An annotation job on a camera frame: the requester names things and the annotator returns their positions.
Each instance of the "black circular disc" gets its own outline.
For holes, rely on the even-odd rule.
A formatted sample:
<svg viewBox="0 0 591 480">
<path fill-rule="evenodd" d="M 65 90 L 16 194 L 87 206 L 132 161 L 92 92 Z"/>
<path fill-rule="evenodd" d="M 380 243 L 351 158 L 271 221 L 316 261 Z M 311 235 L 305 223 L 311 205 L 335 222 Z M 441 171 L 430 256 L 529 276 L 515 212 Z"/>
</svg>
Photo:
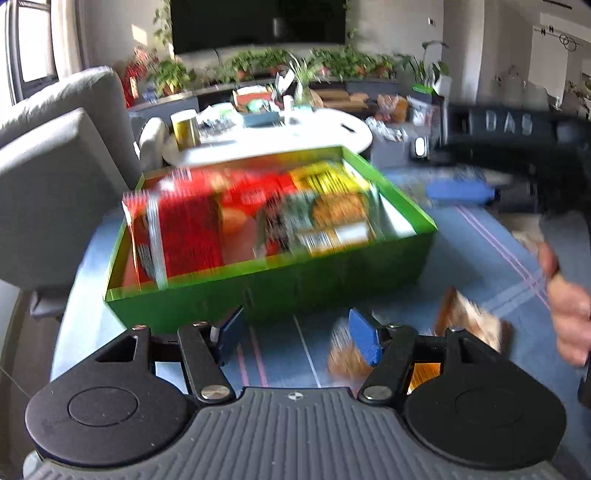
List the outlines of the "black circular disc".
<svg viewBox="0 0 591 480">
<path fill-rule="evenodd" d="M 89 427 L 110 427 L 130 418 L 138 409 L 138 399 L 123 388 L 96 387 L 70 400 L 70 417 Z"/>
<path fill-rule="evenodd" d="M 85 468 L 130 465 L 178 438 L 190 417 L 185 396 L 123 365 L 72 369 L 33 397 L 25 423 L 44 458 Z"/>
<path fill-rule="evenodd" d="M 461 365 L 416 388 L 404 416 L 442 457 L 510 470 L 550 460 L 566 428 L 558 398 L 513 365 Z"/>
</svg>

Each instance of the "sofa armrest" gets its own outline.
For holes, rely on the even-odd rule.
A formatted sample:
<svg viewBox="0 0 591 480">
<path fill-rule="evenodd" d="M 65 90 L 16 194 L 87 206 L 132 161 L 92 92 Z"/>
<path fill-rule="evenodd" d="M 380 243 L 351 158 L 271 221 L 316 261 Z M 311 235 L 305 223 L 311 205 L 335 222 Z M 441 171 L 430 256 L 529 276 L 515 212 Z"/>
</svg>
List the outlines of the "sofa armrest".
<svg viewBox="0 0 591 480">
<path fill-rule="evenodd" d="M 139 137 L 139 163 L 143 171 L 164 166 L 162 150 L 167 138 L 168 128 L 161 118 L 155 116 L 148 120 Z"/>
<path fill-rule="evenodd" d="M 80 108 L 0 149 L 0 278 L 26 290 L 71 283 L 127 185 Z"/>
</svg>

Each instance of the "plant pot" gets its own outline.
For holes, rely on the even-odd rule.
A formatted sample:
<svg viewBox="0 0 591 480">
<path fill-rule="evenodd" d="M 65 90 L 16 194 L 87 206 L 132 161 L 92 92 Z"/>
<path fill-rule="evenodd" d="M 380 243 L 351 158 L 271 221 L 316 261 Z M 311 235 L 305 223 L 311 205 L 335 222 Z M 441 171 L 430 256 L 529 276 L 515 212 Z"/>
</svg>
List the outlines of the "plant pot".
<svg viewBox="0 0 591 480">
<path fill-rule="evenodd" d="M 382 65 L 379 66 L 375 69 L 375 74 L 378 76 L 378 78 L 390 78 L 390 68 Z"/>
<path fill-rule="evenodd" d="M 415 83 L 413 85 L 413 90 L 418 93 L 426 93 L 428 95 L 434 95 L 435 89 L 433 87 L 428 87 L 427 85 L 423 85 L 422 83 Z"/>
<path fill-rule="evenodd" d="M 177 93 L 180 93 L 181 91 L 182 91 L 182 88 L 179 86 L 167 85 L 166 87 L 164 87 L 164 96 L 176 95 Z"/>
<path fill-rule="evenodd" d="M 308 83 L 298 82 L 295 87 L 294 105 L 295 106 L 312 106 L 314 99 L 312 98 L 312 91 Z"/>
<path fill-rule="evenodd" d="M 237 70 L 236 71 L 236 80 L 241 82 L 244 79 L 248 78 L 251 75 L 251 72 L 248 70 Z"/>
</svg>

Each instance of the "curtain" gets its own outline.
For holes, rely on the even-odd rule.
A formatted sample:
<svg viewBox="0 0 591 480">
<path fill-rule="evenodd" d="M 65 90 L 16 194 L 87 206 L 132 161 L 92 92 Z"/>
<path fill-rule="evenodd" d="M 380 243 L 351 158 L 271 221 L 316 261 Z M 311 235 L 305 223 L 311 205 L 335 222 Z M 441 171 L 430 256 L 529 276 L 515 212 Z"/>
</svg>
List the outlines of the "curtain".
<svg viewBox="0 0 591 480">
<path fill-rule="evenodd" d="M 58 78 L 63 80 L 81 72 L 83 65 L 76 0 L 52 0 L 51 36 Z"/>
</svg>

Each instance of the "finger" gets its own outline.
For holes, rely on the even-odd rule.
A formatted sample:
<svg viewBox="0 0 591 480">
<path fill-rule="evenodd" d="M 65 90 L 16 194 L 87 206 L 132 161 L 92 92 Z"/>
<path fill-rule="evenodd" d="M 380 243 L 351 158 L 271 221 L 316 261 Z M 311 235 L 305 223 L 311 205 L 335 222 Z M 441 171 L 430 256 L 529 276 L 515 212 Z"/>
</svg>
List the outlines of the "finger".
<svg viewBox="0 0 591 480">
<path fill-rule="evenodd" d="M 547 277 L 552 277 L 558 270 L 558 259 L 548 244 L 538 244 L 538 261 Z"/>
<path fill-rule="evenodd" d="M 591 297 L 587 291 L 567 282 L 560 274 L 548 282 L 548 299 L 554 314 L 591 317 Z"/>
<path fill-rule="evenodd" d="M 581 350 L 591 351 L 591 322 L 581 317 L 552 315 L 558 338 Z"/>
<path fill-rule="evenodd" d="M 556 349 L 562 358 L 575 367 L 583 367 L 589 356 L 587 350 L 565 343 L 560 338 L 556 340 Z"/>
</svg>

